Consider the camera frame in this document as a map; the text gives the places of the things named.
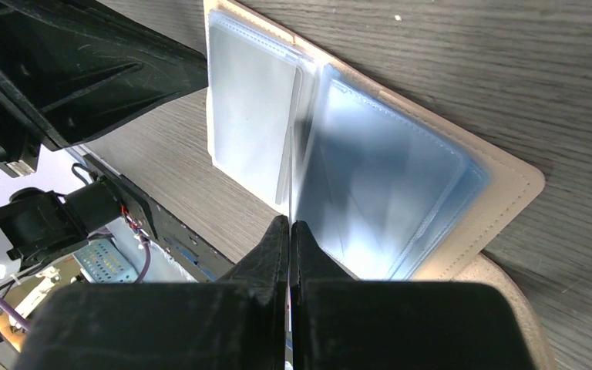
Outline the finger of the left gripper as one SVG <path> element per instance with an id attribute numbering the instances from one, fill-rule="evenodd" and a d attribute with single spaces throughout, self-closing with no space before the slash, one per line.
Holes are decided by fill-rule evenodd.
<path id="1" fill-rule="evenodd" d="M 0 138 L 88 143 L 205 88 L 205 56 L 97 1 L 0 1 Z"/>

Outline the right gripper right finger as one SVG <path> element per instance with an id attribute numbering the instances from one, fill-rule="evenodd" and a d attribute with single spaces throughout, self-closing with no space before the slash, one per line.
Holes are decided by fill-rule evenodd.
<path id="1" fill-rule="evenodd" d="M 291 228 L 296 369 L 532 369 L 513 309 L 474 282 L 362 281 Z"/>

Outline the beige card holder wallet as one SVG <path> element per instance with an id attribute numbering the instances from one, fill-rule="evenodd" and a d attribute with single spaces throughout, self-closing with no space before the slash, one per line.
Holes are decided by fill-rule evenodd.
<path id="1" fill-rule="evenodd" d="M 213 165 L 306 221 L 357 278 L 495 287 L 534 366 L 556 368 L 529 301 L 483 254 L 543 174 L 238 2 L 203 10 Z"/>

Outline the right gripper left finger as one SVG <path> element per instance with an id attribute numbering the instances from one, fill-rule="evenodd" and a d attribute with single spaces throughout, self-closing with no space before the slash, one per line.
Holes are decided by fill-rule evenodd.
<path id="1" fill-rule="evenodd" d="M 71 284 L 42 306 L 17 369 L 283 369 L 290 224 L 210 283 Z"/>

